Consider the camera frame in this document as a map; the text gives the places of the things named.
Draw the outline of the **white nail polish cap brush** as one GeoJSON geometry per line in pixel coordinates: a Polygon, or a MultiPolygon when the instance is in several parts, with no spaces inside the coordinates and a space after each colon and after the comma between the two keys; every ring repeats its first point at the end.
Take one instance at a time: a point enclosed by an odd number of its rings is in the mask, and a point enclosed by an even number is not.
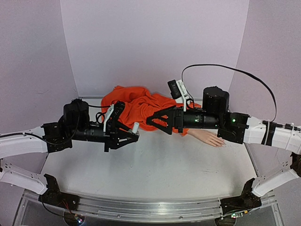
{"type": "Polygon", "coordinates": [[[138,132],[138,129],[139,129],[139,123],[138,122],[135,122],[134,123],[134,126],[132,128],[132,132],[133,133],[137,133],[138,132]]]}

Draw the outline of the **clear nail polish bottle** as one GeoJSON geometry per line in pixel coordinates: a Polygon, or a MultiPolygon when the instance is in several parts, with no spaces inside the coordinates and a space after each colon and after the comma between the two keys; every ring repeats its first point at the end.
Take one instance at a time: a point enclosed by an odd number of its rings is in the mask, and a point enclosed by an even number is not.
{"type": "Polygon", "coordinates": [[[131,132],[131,134],[133,135],[133,136],[135,136],[135,137],[139,137],[140,136],[140,134],[139,134],[139,132],[137,131],[136,133],[134,133],[134,132],[131,132]]]}

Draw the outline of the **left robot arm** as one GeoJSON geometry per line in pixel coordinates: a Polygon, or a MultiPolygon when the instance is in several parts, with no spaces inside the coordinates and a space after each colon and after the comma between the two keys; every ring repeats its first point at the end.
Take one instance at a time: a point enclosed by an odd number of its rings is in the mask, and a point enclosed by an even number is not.
{"type": "MultiPolygon", "coordinates": [[[[63,115],[58,122],[1,135],[1,159],[28,153],[56,153],[72,148],[73,140],[103,143],[105,152],[138,141],[139,123],[135,122],[133,128],[129,128],[119,122],[125,109],[124,102],[108,106],[101,123],[90,120],[89,108],[87,102],[74,99],[63,107],[63,115]]],[[[75,205],[78,201],[78,196],[60,191],[54,176],[34,174],[7,162],[0,164],[0,180],[35,192],[40,202],[52,206],[75,205]]]]}

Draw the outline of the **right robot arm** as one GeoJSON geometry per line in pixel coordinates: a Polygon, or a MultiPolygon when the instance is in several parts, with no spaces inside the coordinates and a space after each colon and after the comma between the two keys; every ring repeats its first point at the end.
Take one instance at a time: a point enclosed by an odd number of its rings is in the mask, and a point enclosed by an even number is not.
{"type": "Polygon", "coordinates": [[[174,129],[216,129],[217,136],[237,144],[260,144],[291,152],[292,161],[284,162],[270,173],[248,180],[241,195],[223,198],[223,215],[252,210],[261,206],[261,197],[269,191],[301,176],[301,128],[259,120],[244,113],[229,111],[228,92],[219,87],[203,91],[199,109],[172,106],[148,117],[148,125],[171,135],[174,129]]]}

